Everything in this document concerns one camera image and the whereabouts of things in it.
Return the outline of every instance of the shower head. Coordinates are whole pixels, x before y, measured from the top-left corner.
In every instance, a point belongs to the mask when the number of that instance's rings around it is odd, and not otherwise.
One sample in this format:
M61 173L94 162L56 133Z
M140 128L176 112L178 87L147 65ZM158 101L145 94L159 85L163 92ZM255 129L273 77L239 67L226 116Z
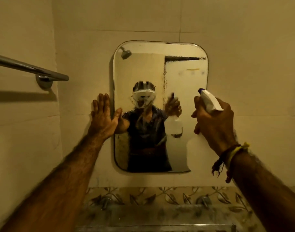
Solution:
M121 55L121 57L122 57L122 59L126 59L126 58L129 58L130 57L130 55L131 55L131 51L130 50L125 50L124 49L124 47L120 47L121 49L122 49L122 55Z

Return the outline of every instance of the person's left hand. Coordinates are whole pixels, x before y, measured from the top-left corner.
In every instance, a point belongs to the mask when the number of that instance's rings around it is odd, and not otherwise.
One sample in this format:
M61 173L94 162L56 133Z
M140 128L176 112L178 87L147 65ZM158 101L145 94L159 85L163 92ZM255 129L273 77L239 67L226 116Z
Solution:
M168 101L165 105L165 113L168 116L176 115L179 117L182 114L182 107L180 105L180 101L178 97L174 97L174 93L168 98Z
M122 114L122 109L115 111L113 119L110 115L110 97L108 94L99 94L99 101L93 100L94 111L91 112L92 121L88 129L89 136L98 136L103 141L114 134L118 124L118 118Z

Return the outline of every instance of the rounded rectangular mirror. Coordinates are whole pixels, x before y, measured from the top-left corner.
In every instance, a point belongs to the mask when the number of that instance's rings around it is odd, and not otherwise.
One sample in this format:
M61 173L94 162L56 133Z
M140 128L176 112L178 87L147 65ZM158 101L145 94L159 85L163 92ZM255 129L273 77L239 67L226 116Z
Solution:
M127 41L113 58L116 164L132 173L188 172L194 96L207 87L208 59L194 44Z

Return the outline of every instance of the purple nozzle tip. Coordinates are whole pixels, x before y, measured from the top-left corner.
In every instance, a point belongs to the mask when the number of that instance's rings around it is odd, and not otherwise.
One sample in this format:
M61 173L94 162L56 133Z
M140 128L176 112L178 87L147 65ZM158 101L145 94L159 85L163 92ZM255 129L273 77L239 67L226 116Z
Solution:
M198 92L199 92L199 94L201 94L201 91L202 90L205 90L204 88L200 88L200 89L198 89Z

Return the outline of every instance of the chrome towel rod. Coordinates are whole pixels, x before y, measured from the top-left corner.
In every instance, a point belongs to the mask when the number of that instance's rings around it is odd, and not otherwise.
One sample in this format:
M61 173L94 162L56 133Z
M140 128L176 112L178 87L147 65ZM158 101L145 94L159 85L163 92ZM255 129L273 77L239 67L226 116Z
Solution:
M38 85L42 89L51 88L53 81L68 81L69 77L58 72L53 72L41 67L33 66L23 63L11 58L3 57L0 55L0 66L9 67L20 71L30 72L36 74Z

